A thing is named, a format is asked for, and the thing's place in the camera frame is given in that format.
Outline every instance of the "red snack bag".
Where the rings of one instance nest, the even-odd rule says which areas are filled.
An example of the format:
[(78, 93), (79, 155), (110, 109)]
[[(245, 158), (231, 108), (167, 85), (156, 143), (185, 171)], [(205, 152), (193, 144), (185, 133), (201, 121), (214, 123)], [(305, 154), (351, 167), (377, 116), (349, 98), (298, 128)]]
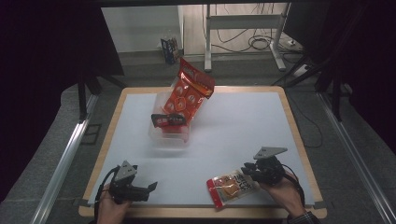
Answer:
[(180, 58), (178, 81), (163, 107), (166, 114), (177, 113), (190, 123), (203, 100), (215, 89), (215, 79)]
[(206, 185), (217, 208), (260, 189), (257, 182), (239, 170), (213, 177), (206, 181)]

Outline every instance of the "metal rail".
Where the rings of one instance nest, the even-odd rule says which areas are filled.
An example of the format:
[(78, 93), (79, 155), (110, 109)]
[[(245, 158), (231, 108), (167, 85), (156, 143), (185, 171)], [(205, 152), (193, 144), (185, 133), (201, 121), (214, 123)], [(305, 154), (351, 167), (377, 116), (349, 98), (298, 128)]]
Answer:
[(50, 210), (52, 209), (52, 206), (58, 197), (58, 193), (62, 187), (74, 156), (76, 155), (82, 135), (84, 134), (88, 123), (90, 122), (92, 111), (96, 105), (97, 99), (98, 96), (91, 95), (90, 99), (88, 100), (87, 118), (79, 123), (73, 131), (66, 149), (64, 150), (64, 154), (62, 155), (61, 160), (59, 161), (58, 166), (56, 167), (55, 172), (53, 173), (52, 178), (47, 185), (46, 191), (41, 198), (40, 204), (35, 210), (35, 214), (30, 222), (31, 224), (46, 223), (50, 214)]
[(328, 117), (330, 118), (332, 126), (340, 137), (344, 148), (346, 149), (348, 157), (352, 161), (352, 164), (355, 166), (359, 176), (361, 177), (361, 181), (363, 182), (364, 187), (367, 188), (367, 191), (370, 194), (380, 216), (383, 218), (384, 223), (396, 223), (396, 216), (393, 212), (393, 208), (389, 203), (389, 200), (387, 199), (381, 187), (377, 184), (368, 167), (364, 163), (361, 154), (353, 144), (351, 138), (349, 137), (349, 134), (347, 133), (347, 130), (344, 128), (343, 123), (338, 121), (335, 115), (332, 113), (331, 103), (327, 94), (318, 93), (318, 98), (321, 100), (322, 105)]

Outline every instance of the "black cable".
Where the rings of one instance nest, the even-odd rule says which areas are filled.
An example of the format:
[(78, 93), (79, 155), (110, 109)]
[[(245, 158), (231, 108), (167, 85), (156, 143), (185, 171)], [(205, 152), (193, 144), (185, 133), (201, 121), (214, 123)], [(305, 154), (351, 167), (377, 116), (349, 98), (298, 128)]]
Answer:
[(256, 8), (258, 8), (258, 6), (260, 5), (260, 3), (257, 3), (256, 4), (256, 6), (253, 8), (253, 9), (251, 9), (251, 12), (250, 12), (250, 14), (252, 14), (253, 13), (253, 11), (254, 11), (254, 9), (256, 9)]
[(272, 8), (272, 10), (271, 10), (271, 14), (274, 14), (274, 4), (275, 4), (275, 3), (273, 3), (273, 8)]
[(279, 79), (277, 79), (275, 82), (273, 82), (270, 86), (275, 86), (276, 85), (276, 83), (278, 83), (280, 80), (282, 80), (282, 79), (284, 79), (284, 82), (286, 82), (286, 77), (288, 76), (289, 74), (285, 74), (285, 75), (283, 75), (282, 77), (280, 77)]
[(288, 98), (291, 99), (291, 101), (294, 103), (294, 105), (297, 107), (297, 110), (300, 112), (300, 114), (306, 118), (309, 122), (311, 122), (312, 124), (314, 124), (314, 126), (317, 128), (319, 135), (320, 135), (320, 143), (317, 146), (307, 146), (306, 144), (304, 144), (305, 147), (312, 147), (312, 148), (318, 148), (318, 147), (322, 147), (323, 146), (323, 133), (321, 131), (321, 129), (319, 128), (319, 126), (312, 120), (310, 119), (307, 115), (305, 115), (303, 113), (303, 111), (300, 109), (300, 107), (297, 105), (297, 103), (294, 101), (293, 97), (291, 97), (291, 95), (289, 94), (288, 91), (285, 90), (285, 93), (288, 95)]
[(270, 14), (270, 6), (271, 6), (271, 3), (268, 5), (267, 14)]
[(262, 14), (264, 12), (264, 8), (265, 8), (265, 3), (262, 3), (262, 12), (260, 14)]
[(117, 166), (117, 167), (111, 169), (110, 172), (108, 172), (107, 175), (105, 176), (104, 180), (102, 181), (102, 184), (99, 186), (98, 191), (97, 191), (96, 196), (95, 196), (95, 205), (94, 205), (94, 208), (93, 208), (93, 213), (94, 213), (95, 220), (90, 222), (90, 224), (95, 224), (97, 222), (98, 212), (99, 212), (100, 197), (102, 196), (102, 191), (103, 191), (103, 188), (105, 187), (105, 183), (106, 183), (108, 177), (112, 173), (116, 173), (119, 169), (120, 169), (120, 166)]
[(305, 207), (305, 194), (304, 194), (303, 187), (301, 187), (300, 182), (298, 181), (297, 175), (293, 172), (293, 170), (291, 170), (291, 168), (289, 166), (287, 166), (285, 164), (282, 164), (282, 165), (287, 167), (293, 173), (295, 178), (289, 176), (286, 173), (283, 174), (283, 177), (287, 178), (296, 187), (298, 193), (300, 194), (301, 204), (303, 205), (303, 207)]
[(228, 14), (230, 14), (230, 12), (227, 10), (227, 8), (225, 7), (225, 4), (224, 4), (224, 10), (228, 13)]
[[(251, 11), (250, 13), (252, 13), (256, 8), (259, 8), (259, 6), (260, 6), (260, 4), (257, 4), (257, 5), (252, 9), (252, 11)], [(206, 39), (205, 26), (204, 26), (204, 22), (205, 22), (205, 20), (204, 20), (204, 5), (202, 5), (201, 10), (202, 10), (202, 28), (203, 28), (203, 32), (204, 32), (204, 37), (205, 37), (205, 39)], [(249, 30), (249, 29), (245, 29), (244, 31), (242, 31), (242, 32), (239, 33), (238, 35), (236, 35), (236, 36), (234, 36), (234, 37), (232, 37), (231, 39), (228, 39), (228, 40), (222, 40), (222, 39), (221, 39), (221, 37), (220, 37), (220, 35), (219, 35), (219, 30), (217, 30), (217, 33), (218, 33), (218, 37), (219, 37), (220, 42), (221, 42), (221, 43), (227, 43), (227, 42), (230, 42), (230, 41), (236, 39), (238, 36), (240, 36), (241, 34), (243, 34), (244, 32), (246, 32), (247, 30)], [(247, 43), (248, 43), (248, 48), (246, 48), (246, 49), (233, 50), (233, 49), (227, 49), (227, 48), (224, 48), (223, 46), (214, 45), (214, 44), (211, 44), (211, 46), (212, 46), (212, 47), (216, 47), (216, 48), (220, 48), (220, 49), (225, 49), (225, 50), (230, 51), (230, 52), (244, 52), (244, 51), (247, 51), (247, 50), (252, 49), (252, 48), (254, 48), (254, 49), (256, 49), (256, 50), (265, 50), (265, 49), (267, 49), (267, 48), (269, 47), (269, 45), (270, 45), (269, 40), (266, 39), (268, 36), (264, 36), (264, 35), (255, 35), (256, 32), (257, 32), (257, 29), (254, 30), (253, 36), (247, 41)], [(265, 42), (265, 43), (266, 43), (265, 47), (262, 47), (262, 48), (256, 47), (255, 44), (257, 44), (258, 42)]]

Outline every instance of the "metal stand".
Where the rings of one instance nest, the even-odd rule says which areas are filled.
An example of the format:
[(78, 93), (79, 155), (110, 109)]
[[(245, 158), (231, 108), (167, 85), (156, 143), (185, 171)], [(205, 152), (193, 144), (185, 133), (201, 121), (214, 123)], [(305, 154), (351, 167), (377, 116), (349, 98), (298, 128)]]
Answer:
[(270, 49), (276, 60), (279, 71), (286, 71), (282, 57), (279, 55), (277, 46), (282, 34), (283, 26), (287, 17), (290, 3), (287, 3), (280, 15), (236, 15), (236, 16), (210, 16), (210, 5), (206, 6), (206, 48), (205, 48), (205, 71), (212, 71), (212, 53), (210, 44), (210, 31), (221, 29), (276, 29), (274, 41), (271, 41)]

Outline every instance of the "gray carpet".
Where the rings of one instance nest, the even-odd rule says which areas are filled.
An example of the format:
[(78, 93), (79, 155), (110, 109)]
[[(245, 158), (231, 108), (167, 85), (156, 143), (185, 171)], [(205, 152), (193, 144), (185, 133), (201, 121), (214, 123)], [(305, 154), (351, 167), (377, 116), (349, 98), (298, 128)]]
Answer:
[[(201, 59), (187, 58), (187, 60), (197, 68), (204, 69)], [(168, 65), (156, 60), (146, 60), (145, 63), (136, 64), (133, 60), (131, 61), (132, 63), (123, 63), (125, 77), (116, 77), (130, 87), (170, 86), (178, 70), (177, 64)], [(219, 57), (214, 60), (212, 67), (211, 75), (220, 86), (271, 85), (283, 75), (277, 71), (275, 62), (268, 55), (253, 57), (249, 60), (243, 60), (243, 57), (234, 60)], [(97, 139), (92, 135), (84, 136), (83, 144), (78, 148), (47, 223), (88, 223), (92, 220), (78, 214), (78, 200), (85, 191), (121, 93), (119, 87), (101, 78), (99, 80), (103, 92), (99, 96), (90, 124), (93, 129), (100, 126), (100, 132)], [(315, 81), (316, 78), (311, 77), (286, 91), (321, 194), (328, 208), (327, 217), (321, 221), (341, 224), (355, 223), (356, 220), (360, 223), (383, 223), (319, 102), (313, 88)], [(364, 161), (389, 200), (396, 202), (396, 180), (392, 178), (396, 168), (395, 155), (356, 113), (348, 103), (347, 97), (342, 99), (340, 108), (343, 124)], [(32, 219), (77, 122), (78, 95), (77, 87), (73, 86), (64, 92), (58, 117), (53, 122), (35, 157), (13, 190), (0, 204), (0, 223), (28, 223)], [(134, 223), (183, 223), (185, 221), (133, 220)], [(241, 221), (255, 223), (254, 220)], [(189, 220), (189, 222), (223, 223), (224, 220)]]

